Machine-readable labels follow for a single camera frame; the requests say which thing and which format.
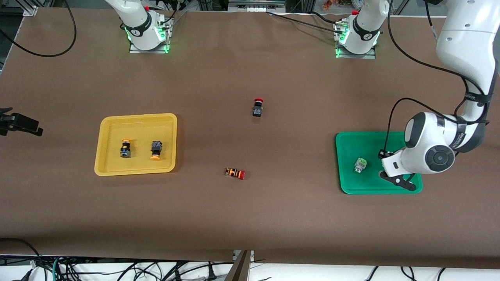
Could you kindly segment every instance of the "tray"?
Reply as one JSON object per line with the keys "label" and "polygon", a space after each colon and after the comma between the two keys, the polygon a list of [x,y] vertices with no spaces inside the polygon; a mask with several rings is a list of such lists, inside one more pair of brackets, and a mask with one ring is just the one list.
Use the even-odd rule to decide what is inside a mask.
{"label": "tray", "polygon": [[[120,157],[130,140],[130,158]],[[162,142],[159,161],[150,160],[151,144]],[[168,173],[176,165],[177,117],[172,113],[110,116],[100,123],[94,171],[98,176]]]}
{"label": "tray", "polygon": [[[341,132],[335,138],[340,187],[347,194],[417,194],[422,191],[422,177],[416,174],[411,180],[416,185],[415,191],[409,191],[393,185],[379,177],[383,171],[378,159],[379,150],[384,148],[387,132]],[[405,146],[405,134],[402,131],[391,132],[387,141],[388,151],[397,151]],[[361,173],[354,172],[358,158],[368,161]]]}

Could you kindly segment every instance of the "brown tabletop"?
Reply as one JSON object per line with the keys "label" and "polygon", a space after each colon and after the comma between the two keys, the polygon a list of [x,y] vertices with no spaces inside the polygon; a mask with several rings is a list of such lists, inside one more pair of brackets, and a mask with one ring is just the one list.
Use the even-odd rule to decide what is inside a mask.
{"label": "brown tabletop", "polygon": [[[14,47],[0,76],[0,105],[44,129],[0,137],[0,237],[45,255],[206,261],[253,249],[266,262],[500,268],[497,98],[482,146],[423,175],[420,194],[340,189],[337,133],[386,130],[401,97],[452,113],[464,96],[459,78],[410,61],[387,32],[376,60],[339,59],[326,31],[265,13],[190,12],[169,54],[129,54],[113,10],[73,13],[71,51]],[[394,18],[393,29],[410,54],[439,64],[427,19]],[[42,8],[17,41],[53,54],[72,34],[67,10]],[[423,110],[401,103],[392,128]],[[178,116],[175,170],[97,176],[101,120],[153,113]],[[0,252],[27,253],[11,246]]]}

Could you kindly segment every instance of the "teal cable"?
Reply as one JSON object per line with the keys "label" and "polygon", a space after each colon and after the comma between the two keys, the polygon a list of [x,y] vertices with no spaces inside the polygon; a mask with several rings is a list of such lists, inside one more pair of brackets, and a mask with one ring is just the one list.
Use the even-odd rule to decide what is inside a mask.
{"label": "teal cable", "polygon": [[56,281],[56,266],[58,265],[59,257],[54,260],[54,265],[52,265],[52,281]]}

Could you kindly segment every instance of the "white floor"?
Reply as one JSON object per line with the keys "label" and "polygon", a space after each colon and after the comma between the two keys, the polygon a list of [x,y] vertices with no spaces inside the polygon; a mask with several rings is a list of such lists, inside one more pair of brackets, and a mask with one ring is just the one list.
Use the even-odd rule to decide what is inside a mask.
{"label": "white floor", "polygon": [[[167,272],[174,266],[173,262],[162,262],[160,267],[162,272]],[[179,272],[206,265],[206,262],[190,262],[182,267]],[[125,270],[130,263],[91,263],[79,264],[74,268],[78,272],[102,272],[113,273]],[[140,268],[144,268],[150,263],[139,264]],[[310,264],[278,264],[278,263],[253,263],[251,265],[249,281],[262,281],[267,278],[269,281],[365,281],[373,266],[354,266],[354,265],[310,265]],[[12,265],[0,266],[0,281],[16,281],[20,280],[26,272],[31,268],[29,265]],[[217,276],[222,276],[229,272],[231,264],[216,265],[213,267],[214,273]],[[148,271],[152,274],[160,276],[158,267],[153,266]],[[415,279],[418,281],[435,281],[437,280],[440,268],[432,267],[414,267]],[[120,273],[112,275],[81,275],[82,281],[117,281]],[[182,275],[182,280],[203,280],[203,277],[208,276],[208,268],[204,267],[187,274]],[[121,281],[132,281],[134,271],[129,271]],[[52,276],[47,274],[47,279],[52,280]],[[138,281],[154,281],[155,278],[146,275]],[[372,281],[409,281],[405,277],[399,267],[381,266],[375,272]],[[500,270],[493,269],[465,269],[465,268],[447,268],[442,276],[441,281],[498,281],[500,280]],[[37,268],[31,274],[29,281],[44,281],[44,275],[40,268]]]}

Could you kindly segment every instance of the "green tray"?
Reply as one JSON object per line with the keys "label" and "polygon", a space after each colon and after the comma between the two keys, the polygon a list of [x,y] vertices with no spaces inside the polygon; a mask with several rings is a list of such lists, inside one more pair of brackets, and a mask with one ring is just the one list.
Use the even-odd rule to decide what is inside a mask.
{"label": "green tray", "polygon": [[[422,191],[422,177],[416,174],[411,182],[416,185],[415,191],[396,186],[379,177],[383,171],[382,162],[377,157],[384,148],[386,132],[383,131],[346,131],[335,138],[338,174],[340,187],[347,194],[417,194]],[[388,151],[397,151],[405,146],[405,134],[402,131],[391,132],[387,142]],[[354,164],[358,158],[368,162],[361,172],[354,172]]]}

